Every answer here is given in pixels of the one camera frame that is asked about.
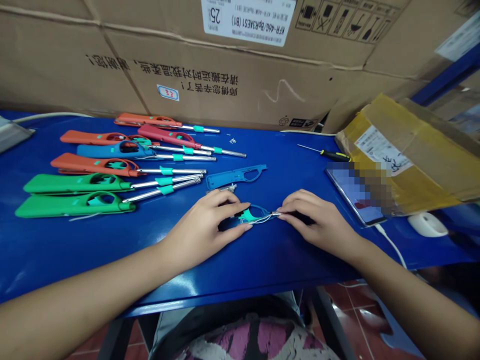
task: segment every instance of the smartphone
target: smartphone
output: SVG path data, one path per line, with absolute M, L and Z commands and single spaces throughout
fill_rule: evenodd
M 352 176 L 353 170 L 350 169 L 349 163 L 345 164 L 345 167 L 336 166 L 325 171 L 340 192 L 341 197 L 349 205 L 360 225 L 369 228 L 387 221 L 378 207 L 366 205 L 368 202 L 366 199 L 370 198 L 370 194 L 365 193 L 365 187 L 360 184 L 358 178 L 355 179 Z

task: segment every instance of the white cable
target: white cable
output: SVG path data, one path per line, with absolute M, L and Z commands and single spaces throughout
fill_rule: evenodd
M 393 249 L 396 251 L 396 253 L 398 254 L 398 257 L 400 258 L 400 261 L 401 261 L 401 265 L 406 269 L 407 268 L 407 265 L 405 264 L 405 260 L 404 260 L 404 257 L 402 256 L 402 254 L 400 253 L 400 250 L 399 248 L 394 244 L 394 242 L 389 238 L 389 236 L 387 235 L 387 233 L 385 232 L 384 228 L 380 225 L 380 224 L 377 224 L 375 225 L 375 228 L 378 230 L 378 232 L 380 234 L 382 234 L 385 239 L 388 240 L 388 242 L 391 244 L 391 246 L 393 247 Z
M 313 131 L 303 131 L 303 130 L 282 130 L 281 133 L 299 133 L 299 134 L 310 134 L 310 135 L 320 135 L 320 136 L 335 136 L 337 134 L 326 134 L 323 132 L 313 132 Z
M 360 282 L 360 283 L 355 284 L 355 285 L 343 285 L 341 283 L 338 283 L 338 285 L 343 286 L 344 288 L 357 288 L 359 286 L 366 286 L 368 284 L 366 282 Z
M 94 216 L 97 216 L 97 215 L 100 215 L 100 214 L 101 214 L 101 212 L 97 212 L 97 213 L 91 214 L 91 215 L 74 217 L 74 218 L 71 218 L 71 219 L 68 220 L 68 221 L 69 221 L 69 222 L 72 222 L 72 221 L 77 221 L 77 220 L 83 220 L 83 219 L 93 218 Z
M 23 123 L 30 120 L 57 117 L 57 116 L 80 116 L 84 118 L 93 118 L 93 116 L 81 114 L 78 112 L 47 112 L 45 114 L 37 114 L 37 115 L 32 115 L 27 117 L 21 117 L 19 119 L 12 120 L 12 122 L 18 124 L 18 123 Z

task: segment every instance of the table surface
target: table surface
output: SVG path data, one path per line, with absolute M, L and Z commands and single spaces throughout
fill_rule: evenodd
M 13 120 L 29 113 L 0 111 Z M 14 211 L 29 196 L 23 186 L 37 174 L 57 174 L 50 161 L 76 145 L 60 142 L 68 130 L 136 134 L 136 127 L 112 119 L 58 117 L 33 120 L 37 132 L 0 154 L 0 303 L 45 285 L 118 260 L 161 241 L 182 215 L 203 195 L 207 184 L 180 189 L 137 203 L 137 210 L 69 222 L 64 217 L 23 219 Z M 191 133 L 207 146 L 246 153 L 247 158 L 217 155 L 217 162 L 137 161 L 142 168 L 162 166 L 207 169 L 209 174 L 266 164 L 254 182 L 239 182 L 235 194 L 269 211 L 298 189 L 334 203 L 350 225 L 395 260 L 387 240 L 374 228 L 361 228 L 325 169 L 328 160 L 298 147 L 338 151 L 332 136 L 220 128 L 220 134 Z M 151 181 L 158 175 L 126 178 Z M 149 189 L 138 190 L 139 193 Z M 132 193 L 120 193 L 121 197 Z M 480 260 L 480 247 L 454 243 L 449 237 L 418 235 L 406 218 L 382 225 L 402 253 L 409 269 Z M 255 225 L 237 241 L 199 266 L 144 296 L 124 316 L 138 316 L 359 278 L 349 265 L 305 242 L 286 222 L 274 219 Z

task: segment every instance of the person's right hand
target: person's right hand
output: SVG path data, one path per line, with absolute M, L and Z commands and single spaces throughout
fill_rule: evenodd
M 347 263 L 351 264 L 361 256 L 368 243 L 352 229 L 334 204 L 310 191 L 301 189 L 290 194 L 277 211 L 283 213 L 278 218 L 297 229 L 306 241 Z M 294 211 L 308 216 L 315 223 L 306 225 L 288 214 Z

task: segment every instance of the blue plastic lighter shell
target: blue plastic lighter shell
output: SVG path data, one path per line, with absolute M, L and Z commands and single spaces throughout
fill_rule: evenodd
M 94 159 L 131 159 L 155 155 L 155 151 L 134 141 L 121 141 L 114 145 L 79 145 L 76 154 Z

